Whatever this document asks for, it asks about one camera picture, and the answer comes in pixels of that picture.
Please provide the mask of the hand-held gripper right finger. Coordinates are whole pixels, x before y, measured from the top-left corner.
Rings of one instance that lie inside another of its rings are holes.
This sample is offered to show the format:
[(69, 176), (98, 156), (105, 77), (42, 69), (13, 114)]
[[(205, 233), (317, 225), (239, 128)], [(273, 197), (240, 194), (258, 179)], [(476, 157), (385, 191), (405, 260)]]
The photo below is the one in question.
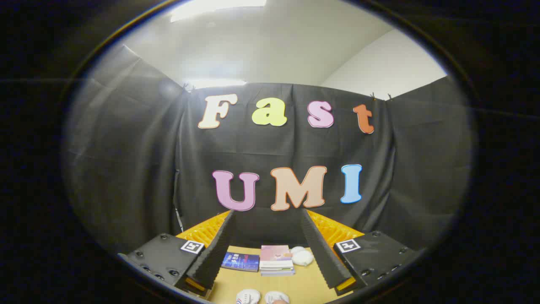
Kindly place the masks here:
[(391, 277), (423, 253), (381, 231), (361, 233), (306, 209), (301, 227), (326, 284), (338, 296)]

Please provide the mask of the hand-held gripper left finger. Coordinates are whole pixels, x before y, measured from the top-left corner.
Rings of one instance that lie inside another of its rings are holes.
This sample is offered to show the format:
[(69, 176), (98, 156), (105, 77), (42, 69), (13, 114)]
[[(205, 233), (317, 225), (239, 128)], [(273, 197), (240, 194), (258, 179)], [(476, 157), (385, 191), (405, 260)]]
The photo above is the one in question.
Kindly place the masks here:
[(207, 301), (236, 229), (233, 210), (178, 236), (160, 233), (118, 258), (131, 271), (177, 299)]

